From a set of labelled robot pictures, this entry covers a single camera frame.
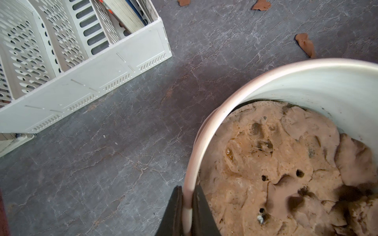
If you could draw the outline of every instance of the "black tool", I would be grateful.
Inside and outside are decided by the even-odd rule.
[[[183,191],[176,186],[170,196],[167,209],[155,236],[181,236],[183,228],[181,213],[183,209]],[[193,193],[192,236],[220,236],[212,217],[208,202],[201,186],[197,185]]]

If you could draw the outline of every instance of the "white vent slots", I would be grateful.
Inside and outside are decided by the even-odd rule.
[[[120,86],[121,84],[129,81],[130,79],[132,78],[132,76],[130,76],[130,73],[128,73],[127,75],[125,76],[122,76],[121,78],[115,80],[114,82],[106,85],[103,90],[105,90],[106,92],[110,91],[110,90],[113,90],[115,87],[117,86]]]
[[[60,115],[54,115],[53,117],[50,117],[48,118],[47,120],[45,120],[44,122],[40,123],[39,125],[37,125],[36,127],[34,127],[32,129],[32,131],[39,131],[39,130],[42,130],[44,129],[45,127],[47,126],[50,126],[52,125],[53,123],[57,122],[59,119],[61,119],[63,116],[60,116]]]
[[[5,79],[5,74],[3,67],[1,66],[0,58],[0,108],[9,104],[12,100],[11,94],[9,92],[9,86]]]
[[[90,101],[92,101],[93,99],[95,99],[96,97],[98,96],[95,96],[94,94],[90,95],[89,97],[85,98],[84,100],[74,104],[73,106],[70,106],[67,111],[74,111],[76,109],[79,109],[80,107],[82,106],[85,106],[87,103],[89,103]]]
[[[16,1],[0,2],[0,44],[3,47],[0,57],[5,71],[2,74],[17,78],[7,84],[13,99],[55,77],[50,63],[43,59],[47,53],[39,31],[29,18],[33,19],[32,13]]]
[[[121,39],[107,10],[97,0],[67,0],[67,5],[88,57],[109,47],[107,36],[110,43]]]
[[[88,58],[72,18],[67,15],[66,5],[59,0],[29,1],[44,23],[62,71],[67,71]]]
[[[158,62],[162,61],[165,57],[165,53],[164,55],[161,55],[153,60],[151,60],[150,62],[147,62],[146,64],[142,65],[141,67],[139,67],[139,70],[140,71],[145,71],[147,70],[148,68],[154,66],[155,64],[157,64]]]

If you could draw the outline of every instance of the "white bucket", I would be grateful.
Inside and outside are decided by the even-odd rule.
[[[198,131],[183,188],[186,235],[192,225],[192,196],[203,155],[227,115],[237,105],[251,100],[279,100],[315,110],[330,118],[340,132],[369,146],[378,161],[378,64],[316,59],[273,69],[236,91]]]

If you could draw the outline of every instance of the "gray marble surface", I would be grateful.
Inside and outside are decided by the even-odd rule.
[[[318,58],[378,62],[374,0],[153,0],[173,57],[0,158],[13,236],[152,235],[203,120],[254,77]]]

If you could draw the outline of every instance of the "clay piece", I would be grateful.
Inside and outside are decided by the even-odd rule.
[[[351,228],[358,236],[378,235],[378,194],[349,203]]]
[[[373,153],[365,144],[347,134],[340,135],[335,162],[346,185],[365,191],[377,184],[377,166],[372,158]]]
[[[252,10],[266,11],[271,7],[272,4],[270,4],[270,2],[267,2],[266,0],[257,0],[255,5],[253,5]]]
[[[268,198],[266,200],[267,212],[278,219],[286,219],[290,214],[288,198],[301,189],[296,178],[284,176],[277,184],[268,183]]]
[[[308,39],[308,35],[306,33],[295,35],[295,40],[310,58],[315,58],[314,44]]]
[[[177,0],[180,6],[187,6],[190,4],[190,0]]]
[[[322,207],[321,201],[315,195],[303,196],[292,212],[296,222],[313,234],[322,236],[335,235],[330,223],[330,217]]]

